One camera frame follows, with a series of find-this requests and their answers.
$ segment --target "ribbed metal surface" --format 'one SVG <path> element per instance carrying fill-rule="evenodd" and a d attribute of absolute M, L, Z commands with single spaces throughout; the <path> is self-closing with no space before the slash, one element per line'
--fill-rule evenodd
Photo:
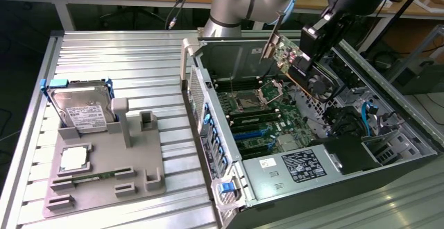
<path fill-rule="evenodd" d="M 44 220 L 42 198 L 58 125 L 57 114 L 46 106 L 36 121 L 41 125 L 33 135 L 37 139 L 29 143 L 36 148 L 33 156 L 28 155 L 33 166 L 21 173 L 28 176 L 17 222 L 22 228 L 216 228 L 178 88 L 180 42 L 194 35 L 186 31 L 66 33 L 54 77 L 64 74 L 81 79 L 86 72 L 97 79 L 110 72 L 116 96 L 129 98 L 128 115 L 149 109 L 160 118 L 166 193 Z M 441 157 L 378 190 L 260 228 L 442 228 L 442 204 Z"/>
<path fill-rule="evenodd" d="M 58 127 L 57 114 L 48 105 L 20 209 L 22 228 L 216 227 L 178 86 L 180 44 L 182 38 L 190 36 L 196 36 L 196 32 L 65 34 L 54 78 L 109 77 L 116 97 L 129 99 L 128 115 L 152 110 L 158 117 L 166 193 L 44 220 L 42 198 Z"/>

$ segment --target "aluminum extrusion table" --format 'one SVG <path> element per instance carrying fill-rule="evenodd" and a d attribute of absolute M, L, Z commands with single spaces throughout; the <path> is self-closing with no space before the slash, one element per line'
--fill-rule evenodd
<path fill-rule="evenodd" d="M 298 36 L 298 32 L 282 34 Z M 266 36 L 245 31 L 244 36 Z M 178 87 L 181 39 L 196 31 L 66 32 L 52 37 L 0 200 L 0 228 L 217 228 Z M 44 220 L 58 118 L 41 98 L 41 78 L 109 76 L 129 115 L 158 116 L 166 193 Z M 444 158 L 382 188 L 260 228 L 441 228 Z"/>
<path fill-rule="evenodd" d="M 8 228 L 104 228 L 124 224 L 130 228 L 216 228 L 178 86 L 181 40 L 196 35 L 189 31 L 66 32 L 49 39 L 37 80 L 109 77 L 114 96 L 129 99 L 126 115 L 137 115 L 141 110 L 157 115 L 166 192 L 44 220 L 42 198 L 58 117 L 36 86 L 10 165 L 17 172 L 9 172 L 4 187 L 2 198 L 10 198 L 8 205 L 1 202 L 0 210 L 6 210 L 2 226 L 8 221 Z"/>

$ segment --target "motherboard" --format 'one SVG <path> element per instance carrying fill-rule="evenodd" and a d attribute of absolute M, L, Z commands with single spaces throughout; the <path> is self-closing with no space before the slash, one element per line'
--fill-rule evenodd
<path fill-rule="evenodd" d="M 242 159 L 308 146 L 314 134 L 294 101 L 296 92 L 281 80 L 218 82 L 217 97 Z"/>

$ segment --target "hard drive label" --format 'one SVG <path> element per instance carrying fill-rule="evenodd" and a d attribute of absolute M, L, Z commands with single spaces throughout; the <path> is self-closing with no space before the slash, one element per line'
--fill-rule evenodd
<path fill-rule="evenodd" d="M 101 106 L 66 108 L 72 123 L 77 129 L 92 129 L 106 126 Z"/>
<path fill-rule="evenodd" d="M 284 155 L 282 160 L 293 181 L 297 183 L 326 175 L 312 150 Z"/>

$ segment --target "computer fan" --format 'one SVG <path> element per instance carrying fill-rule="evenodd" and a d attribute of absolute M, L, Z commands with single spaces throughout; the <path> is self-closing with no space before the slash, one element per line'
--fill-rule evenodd
<path fill-rule="evenodd" d="M 309 79 L 308 90 L 314 99 L 326 101 L 333 94 L 333 86 L 328 78 L 322 75 L 313 75 Z"/>

